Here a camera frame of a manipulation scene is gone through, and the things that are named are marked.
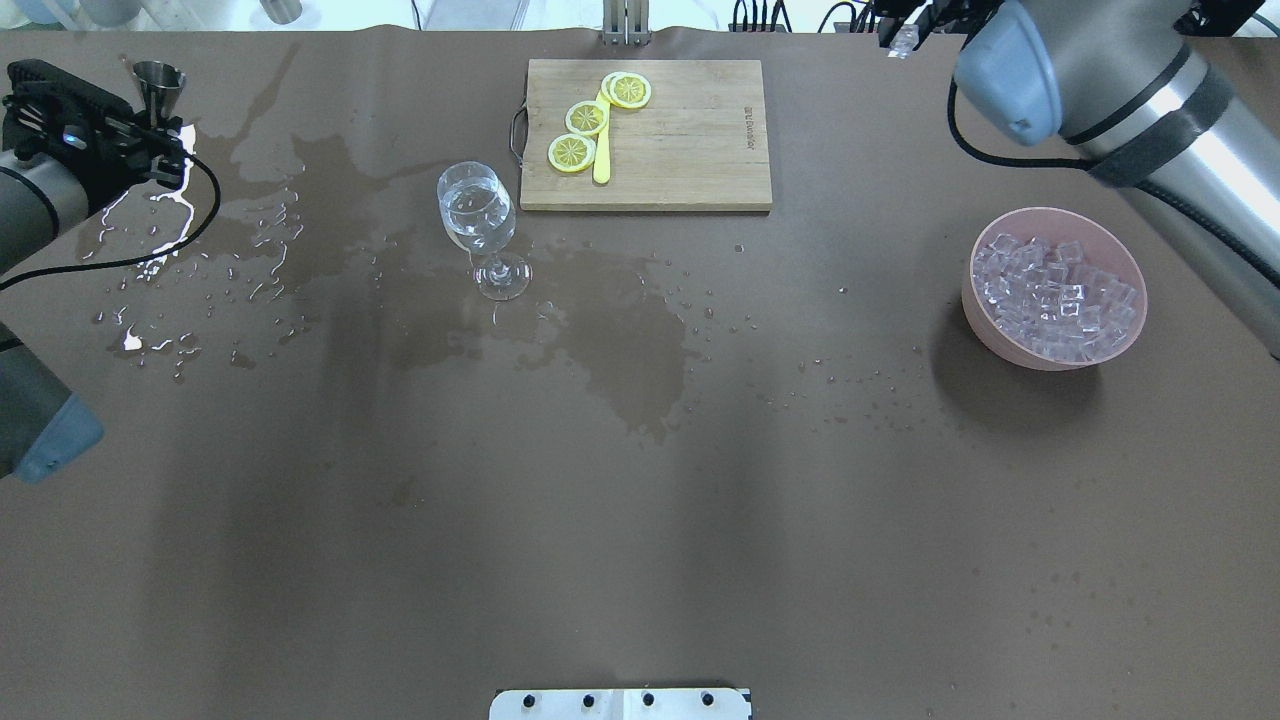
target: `metal jigger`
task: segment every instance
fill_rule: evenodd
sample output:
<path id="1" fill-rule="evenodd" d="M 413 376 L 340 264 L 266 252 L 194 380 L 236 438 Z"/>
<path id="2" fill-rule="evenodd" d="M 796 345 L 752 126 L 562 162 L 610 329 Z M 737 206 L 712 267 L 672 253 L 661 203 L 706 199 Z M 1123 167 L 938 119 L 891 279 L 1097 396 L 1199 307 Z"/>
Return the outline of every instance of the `metal jigger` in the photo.
<path id="1" fill-rule="evenodd" d="M 146 106 L 147 126 L 152 129 L 164 127 L 187 86 L 187 73 L 159 60 L 143 60 L 133 64 L 133 77 L 138 81 L 138 92 Z"/>

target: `water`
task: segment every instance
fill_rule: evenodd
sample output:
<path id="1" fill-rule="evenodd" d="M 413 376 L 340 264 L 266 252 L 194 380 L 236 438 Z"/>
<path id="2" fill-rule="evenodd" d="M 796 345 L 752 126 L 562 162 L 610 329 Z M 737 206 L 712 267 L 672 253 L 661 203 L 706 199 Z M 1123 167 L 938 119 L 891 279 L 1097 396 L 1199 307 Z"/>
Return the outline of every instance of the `water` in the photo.
<path id="1" fill-rule="evenodd" d="M 440 200 L 444 229 L 454 245 L 476 255 L 497 252 L 516 232 L 511 196 L 493 178 L 466 178 Z"/>

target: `yellow knife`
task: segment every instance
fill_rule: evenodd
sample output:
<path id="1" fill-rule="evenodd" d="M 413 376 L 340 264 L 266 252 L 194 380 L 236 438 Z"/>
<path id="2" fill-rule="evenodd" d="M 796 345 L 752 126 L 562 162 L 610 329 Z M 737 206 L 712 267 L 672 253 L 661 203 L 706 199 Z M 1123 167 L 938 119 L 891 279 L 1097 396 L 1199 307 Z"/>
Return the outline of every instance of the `yellow knife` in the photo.
<path id="1" fill-rule="evenodd" d="M 604 127 L 600 135 L 595 136 L 595 164 L 591 167 L 591 179 L 599 184 L 607 184 L 613 168 L 609 165 L 609 110 L 613 104 L 605 97 L 602 90 L 595 96 L 595 101 L 604 105 Z"/>

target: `cutting board handle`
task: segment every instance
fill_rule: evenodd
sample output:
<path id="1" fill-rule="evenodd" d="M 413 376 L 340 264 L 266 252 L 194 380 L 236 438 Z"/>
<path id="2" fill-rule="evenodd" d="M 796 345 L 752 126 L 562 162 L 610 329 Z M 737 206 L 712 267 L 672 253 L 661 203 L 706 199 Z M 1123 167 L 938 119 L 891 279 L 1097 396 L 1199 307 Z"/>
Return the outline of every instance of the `cutting board handle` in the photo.
<path id="1" fill-rule="evenodd" d="M 520 127 L 520 117 L 525 117 L 525 141 L 521 142 L 521 147 L 529 145 L 529 100 L 524 100 L 520 104 L 520 109 L 516 114 L 511 117 L 511 133 L 507 136 L 507 147 L 511 149 L 511 154 L 516 156 L 516 165 L 520 168 L 525 167 L 525 151 L 516 150 L 516 132 Z"/>

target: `glass base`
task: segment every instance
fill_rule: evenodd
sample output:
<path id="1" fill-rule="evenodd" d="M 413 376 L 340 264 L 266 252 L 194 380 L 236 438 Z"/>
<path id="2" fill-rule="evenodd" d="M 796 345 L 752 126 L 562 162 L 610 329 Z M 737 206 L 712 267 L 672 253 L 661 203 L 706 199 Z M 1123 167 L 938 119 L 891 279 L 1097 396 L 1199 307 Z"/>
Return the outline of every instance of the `glass base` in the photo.
<path id="1" fill-rule="evenodd" d="M 511 300 L 525 292 L 534 269 L 515 252 L 494 252 L 493 255 L 472 255 L 471 278 L 475 279 L 480 295 L 489 300 Z"/>

